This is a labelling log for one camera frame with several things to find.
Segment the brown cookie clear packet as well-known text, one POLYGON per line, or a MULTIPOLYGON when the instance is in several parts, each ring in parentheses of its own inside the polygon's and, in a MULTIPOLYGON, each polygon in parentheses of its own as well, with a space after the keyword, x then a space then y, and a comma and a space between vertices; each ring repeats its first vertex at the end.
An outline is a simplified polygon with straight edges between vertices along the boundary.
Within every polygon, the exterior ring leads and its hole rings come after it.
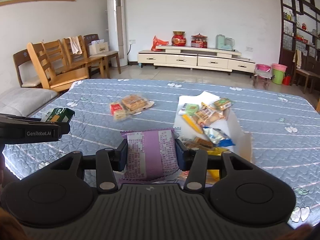
POLYGON ((181 138, 184 146, 188 149, 198 148, 205 151, 210 151, 214 148, 214 144, 211 141, 204 140, 200 137, 195 137, 194 139, 181 138))

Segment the purple snack packet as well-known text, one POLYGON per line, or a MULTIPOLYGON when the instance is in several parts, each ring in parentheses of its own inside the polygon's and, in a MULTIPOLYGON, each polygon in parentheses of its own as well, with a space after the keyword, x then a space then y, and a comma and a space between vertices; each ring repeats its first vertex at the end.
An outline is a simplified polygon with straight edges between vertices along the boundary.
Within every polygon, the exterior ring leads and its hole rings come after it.
POLYGON ((118 172, 119 183, 151 183, 172 180, 179 173, 175 139, 180 128, 160 128, 148 131, 123 131, 127 139, 125 171, 118 172))

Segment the yellow snack packet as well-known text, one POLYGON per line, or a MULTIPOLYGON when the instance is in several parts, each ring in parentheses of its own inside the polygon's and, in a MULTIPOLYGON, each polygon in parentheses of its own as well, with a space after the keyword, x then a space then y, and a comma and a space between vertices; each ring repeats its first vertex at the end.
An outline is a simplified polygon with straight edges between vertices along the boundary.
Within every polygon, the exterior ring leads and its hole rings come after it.
POLYGON ((227 175, 222 155, 224 153, 231 153, 231 151, 226 148, 214 147, 213 149, 208 150, 207 153, 208 163, 206 183, 215 184, 227 175))

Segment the green white snack packet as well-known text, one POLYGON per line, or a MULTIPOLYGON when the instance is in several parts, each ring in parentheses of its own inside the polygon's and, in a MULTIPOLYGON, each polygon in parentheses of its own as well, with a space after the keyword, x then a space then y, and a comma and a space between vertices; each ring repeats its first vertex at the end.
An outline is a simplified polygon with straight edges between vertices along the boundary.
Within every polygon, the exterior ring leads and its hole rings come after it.
POLYGON ((69 108, 52 108, 42 118, 41 122, 69 123, 75 111, 69 108))

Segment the light green snack packet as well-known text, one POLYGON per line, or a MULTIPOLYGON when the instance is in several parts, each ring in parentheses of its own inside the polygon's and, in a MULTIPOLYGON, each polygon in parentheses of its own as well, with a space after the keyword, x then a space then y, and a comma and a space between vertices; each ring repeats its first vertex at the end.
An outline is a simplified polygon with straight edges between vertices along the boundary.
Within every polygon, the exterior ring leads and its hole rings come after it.
POLYGON ((194 115, 198 110, 199 110, 199 105, 197 104, 186 103, 183 106, 184 114, 194 115))

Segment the green label biscuit packet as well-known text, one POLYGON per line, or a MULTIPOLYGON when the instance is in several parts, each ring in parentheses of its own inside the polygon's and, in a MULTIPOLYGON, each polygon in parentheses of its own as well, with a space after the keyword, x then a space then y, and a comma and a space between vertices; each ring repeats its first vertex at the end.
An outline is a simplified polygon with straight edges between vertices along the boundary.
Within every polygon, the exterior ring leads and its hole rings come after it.
POLYGON ((213 103, 218 111, 224 111, 233 105, 233 101, 228 98, 221 98, 213 103))

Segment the red label cracker packet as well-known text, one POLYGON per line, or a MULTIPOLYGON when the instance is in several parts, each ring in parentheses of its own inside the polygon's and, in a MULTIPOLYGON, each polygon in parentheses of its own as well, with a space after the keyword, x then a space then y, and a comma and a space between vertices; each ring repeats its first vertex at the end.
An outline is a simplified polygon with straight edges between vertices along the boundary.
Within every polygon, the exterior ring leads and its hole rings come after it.
POLYGON ((129 110, 121 102, 110 103, 110 112, 115 121, 126 120, 130 117, 129 110))

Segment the brown padded chair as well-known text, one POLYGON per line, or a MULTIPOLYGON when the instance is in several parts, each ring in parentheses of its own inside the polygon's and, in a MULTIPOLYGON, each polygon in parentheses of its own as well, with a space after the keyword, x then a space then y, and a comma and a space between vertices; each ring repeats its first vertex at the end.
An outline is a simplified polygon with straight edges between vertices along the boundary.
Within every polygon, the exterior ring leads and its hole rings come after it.
POLYGON ((40 79, 35 76, 31 69, 31 59, 26 49, 16 52, 13 56, 16 74, 20 87, 22 88, 42 88, 40 79))

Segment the near wooden chair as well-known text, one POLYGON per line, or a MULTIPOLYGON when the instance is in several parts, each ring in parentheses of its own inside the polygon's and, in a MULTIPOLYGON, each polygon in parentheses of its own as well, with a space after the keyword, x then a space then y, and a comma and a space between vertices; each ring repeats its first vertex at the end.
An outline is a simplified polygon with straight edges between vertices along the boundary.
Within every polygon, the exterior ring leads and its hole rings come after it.
POLYGON ((27 51, 44 89, 63 92, 76 81, 89 78, 85 65, 72 68, 59 40, 27 44, 27 51))

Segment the cream tv cabinet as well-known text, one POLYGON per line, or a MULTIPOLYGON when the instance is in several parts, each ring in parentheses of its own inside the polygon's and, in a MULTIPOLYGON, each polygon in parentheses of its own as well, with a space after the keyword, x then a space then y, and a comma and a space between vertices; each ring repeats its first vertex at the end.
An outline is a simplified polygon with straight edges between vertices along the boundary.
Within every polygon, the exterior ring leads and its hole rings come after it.
POLYGON ((138 64, 154 67, 176 67, 227 72, 246 72, 252 75, 255 62, 244 59, 240 52, 213 48, 157 46, 156 50, 138 53, 138 64))

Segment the blue quilted table cover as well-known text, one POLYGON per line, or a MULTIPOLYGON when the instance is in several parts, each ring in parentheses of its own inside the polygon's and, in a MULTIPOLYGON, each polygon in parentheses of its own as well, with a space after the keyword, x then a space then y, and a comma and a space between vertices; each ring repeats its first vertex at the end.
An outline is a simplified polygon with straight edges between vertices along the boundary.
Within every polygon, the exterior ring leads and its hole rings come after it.
POLYGON ((93 154, 116 147, 120 132, 167 128, 175 125, 180 96, 212 93, 233 102, 232 111, 244 132, 252 136, 255 165, 290 185, 296 207, 289 223, 319 223, 319 114, 304 98, 265 90, 157 80, 92 79, 75 82, 71 89, 43 108, 68 107, 75 111, 71 131, 58 142, 9 145, 7 168, 19 179, 73 150, 93 154), (154 102, 141 114, 114 120, 109 104, 138 94, 154 102))

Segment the white paper gift bag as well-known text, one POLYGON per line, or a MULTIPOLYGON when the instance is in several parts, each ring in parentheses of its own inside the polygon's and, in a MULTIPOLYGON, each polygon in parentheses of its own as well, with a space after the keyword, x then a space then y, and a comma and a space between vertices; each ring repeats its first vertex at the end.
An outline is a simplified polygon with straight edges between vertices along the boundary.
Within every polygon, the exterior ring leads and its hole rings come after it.
POLYGON ((109 51, 108 43, 102 40, 95 40, 89 44, 89 54, 97 55, 109 51))

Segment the dark chair with box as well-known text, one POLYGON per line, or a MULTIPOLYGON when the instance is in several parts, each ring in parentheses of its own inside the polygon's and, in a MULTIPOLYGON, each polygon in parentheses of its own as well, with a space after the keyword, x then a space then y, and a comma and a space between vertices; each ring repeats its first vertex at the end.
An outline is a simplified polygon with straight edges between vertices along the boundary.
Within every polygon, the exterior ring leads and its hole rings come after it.
POLYGON ((104 39, 100 39, 98 34, 84 35, 83 39, 89 58, 102 57, 108 78, 110 78, 109 62, 111 59, 116 60, 118 73, 121 74, 119 53, 117 51, 109 50, 108 43, 105 42, 104 39))

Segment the red plastic bag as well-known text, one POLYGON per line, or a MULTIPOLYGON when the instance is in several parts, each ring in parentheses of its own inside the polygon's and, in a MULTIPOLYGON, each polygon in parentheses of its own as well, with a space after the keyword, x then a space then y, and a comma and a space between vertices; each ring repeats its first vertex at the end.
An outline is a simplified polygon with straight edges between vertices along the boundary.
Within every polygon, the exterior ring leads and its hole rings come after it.
POLYGON ((157 36, 154 36, 152 41, 151 51, 160 51, 160 49, 156 48, 157 46, 167 46, 168 44, 169 44, 168 41, 163 41, 159 39, 157 36))

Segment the white tower air conditioner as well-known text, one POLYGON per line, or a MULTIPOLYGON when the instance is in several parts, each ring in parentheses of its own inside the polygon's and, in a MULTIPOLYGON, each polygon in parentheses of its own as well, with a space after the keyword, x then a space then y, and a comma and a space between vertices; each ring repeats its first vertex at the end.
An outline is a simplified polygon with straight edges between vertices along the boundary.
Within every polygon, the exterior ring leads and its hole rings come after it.
POLYGON ((120 66, 127 65, 124 0, 107 0, 108 48, 117 51, 120 66))

